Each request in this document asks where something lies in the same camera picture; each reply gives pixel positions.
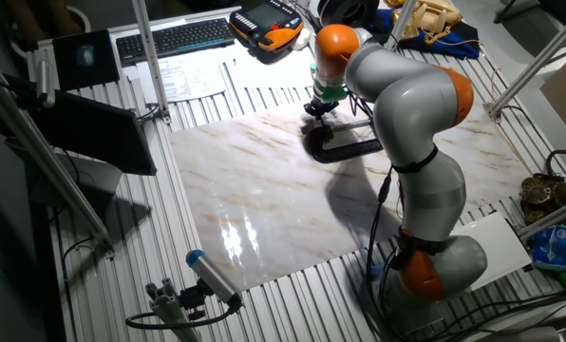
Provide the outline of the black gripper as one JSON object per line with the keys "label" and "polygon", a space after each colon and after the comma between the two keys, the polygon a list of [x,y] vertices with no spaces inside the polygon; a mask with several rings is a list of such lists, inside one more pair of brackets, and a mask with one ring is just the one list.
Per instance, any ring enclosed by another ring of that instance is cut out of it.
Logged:
{"label": "black gripper", "polygon": [[320,127],[329,127],[328,122],[325,117],[325,114],[333,111],[339,105],[338,102],[325,102],[322,103],[318,99],[312,99],[309,103],[304,104],[305,111],[313,116],[315,119],[315,126]]}

